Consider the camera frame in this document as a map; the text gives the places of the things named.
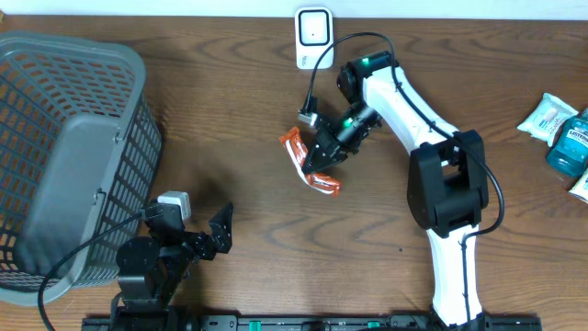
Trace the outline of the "red chocolate bar wrapper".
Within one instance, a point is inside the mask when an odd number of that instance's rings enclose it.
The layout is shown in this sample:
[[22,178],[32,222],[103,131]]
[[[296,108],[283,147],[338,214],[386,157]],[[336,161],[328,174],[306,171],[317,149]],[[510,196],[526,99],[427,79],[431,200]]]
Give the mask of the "red chocolate bar wrapper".
[[308,149],[300,137],[300,129],[298,127],[291,128],[279,140],[295,166],[298,176],[307,186],[332,197],[338,196],[341,188],[340,181],[323,173],[305,175],[302,172],[302,166],[308,155]]

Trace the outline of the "light green tissue pack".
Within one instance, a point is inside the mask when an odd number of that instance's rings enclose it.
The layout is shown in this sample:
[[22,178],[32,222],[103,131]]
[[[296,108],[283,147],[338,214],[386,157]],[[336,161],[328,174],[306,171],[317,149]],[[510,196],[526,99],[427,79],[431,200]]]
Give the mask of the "light green tissue pack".
[[517,126],[517,129],[552,147],[560,127],[578,114],[575,108],[560,98],[544,93],[536,109]]

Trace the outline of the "blue mouthwash bottle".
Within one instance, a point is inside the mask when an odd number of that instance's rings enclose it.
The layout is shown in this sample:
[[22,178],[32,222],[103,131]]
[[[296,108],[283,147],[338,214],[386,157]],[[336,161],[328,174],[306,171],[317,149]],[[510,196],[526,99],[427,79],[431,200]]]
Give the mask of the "blue mouthwash bottle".
[[556,145],[548,153],[547,162],[567,176],[583,174],[587,167],[587,109],[565,122]]

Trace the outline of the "yellow snack bag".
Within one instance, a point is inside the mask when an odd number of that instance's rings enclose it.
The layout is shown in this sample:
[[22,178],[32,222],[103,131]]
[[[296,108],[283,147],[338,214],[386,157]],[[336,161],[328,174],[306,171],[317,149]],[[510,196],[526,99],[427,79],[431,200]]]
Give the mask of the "yellow snack bag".
[[569,193],[578,200],[588,202],[588,169],[584,171]]

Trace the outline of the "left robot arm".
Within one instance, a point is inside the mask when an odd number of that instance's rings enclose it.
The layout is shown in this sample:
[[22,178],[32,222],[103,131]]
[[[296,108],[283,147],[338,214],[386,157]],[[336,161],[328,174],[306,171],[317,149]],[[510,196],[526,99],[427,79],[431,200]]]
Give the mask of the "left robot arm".
[[233,204],[227,203],[209,221],[211,232],[189,232],[174,204],[154,202],[141,211],[147,236],[125,242],[118,250],[119,298],[112,309],[110,330],[198,330],[192,313],[170,304],[191,265],[212,260],[232,248]]

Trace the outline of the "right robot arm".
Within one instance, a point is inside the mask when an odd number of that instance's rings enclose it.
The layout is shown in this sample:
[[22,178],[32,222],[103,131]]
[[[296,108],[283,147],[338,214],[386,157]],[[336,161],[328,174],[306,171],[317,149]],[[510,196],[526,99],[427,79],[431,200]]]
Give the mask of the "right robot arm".
[[459,131],[415,92],[390,51],[358,58],[342,67],[337,86],[349,104],[332,120],[308,96],[300,120],[315,128],[311,147],[295,143],[292,156],[308,183],[333,192],[319,173],[357,153],[371,130],[386,123],[409,155],[407,202],[431,247],[435,291],[429,327],[483,329],[477,295],[475,240],[489,202],[484,146],[475,131]]

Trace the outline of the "white barcode scanner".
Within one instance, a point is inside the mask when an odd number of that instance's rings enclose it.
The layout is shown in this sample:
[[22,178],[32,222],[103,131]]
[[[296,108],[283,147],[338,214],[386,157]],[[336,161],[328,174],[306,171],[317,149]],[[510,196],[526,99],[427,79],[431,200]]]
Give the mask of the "white barcode scanner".
[[302,7],[295,16],[296,64],[311,70],[322,53],[334,43],[332,12],[326,7]]

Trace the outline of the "grey plastic shopping basket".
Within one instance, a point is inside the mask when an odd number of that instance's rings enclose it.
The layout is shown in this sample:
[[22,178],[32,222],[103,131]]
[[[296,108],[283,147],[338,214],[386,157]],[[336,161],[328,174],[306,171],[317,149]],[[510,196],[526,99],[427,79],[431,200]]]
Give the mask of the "grey plastic shopping basket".
[[33,306],[117,277],[162,137],[146,70],[114,43],[1,36],[1,299]]

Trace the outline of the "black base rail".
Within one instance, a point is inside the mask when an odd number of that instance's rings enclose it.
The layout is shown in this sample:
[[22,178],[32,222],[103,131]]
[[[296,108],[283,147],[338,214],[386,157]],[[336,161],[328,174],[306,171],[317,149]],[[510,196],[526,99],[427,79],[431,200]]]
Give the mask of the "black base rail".
[[235,315],[173,315],[85,318],[88,330],[186,330],[186,331],[353,331],[353,330],[445,330],[427,314],[395,314],[389,317],[238,317]]

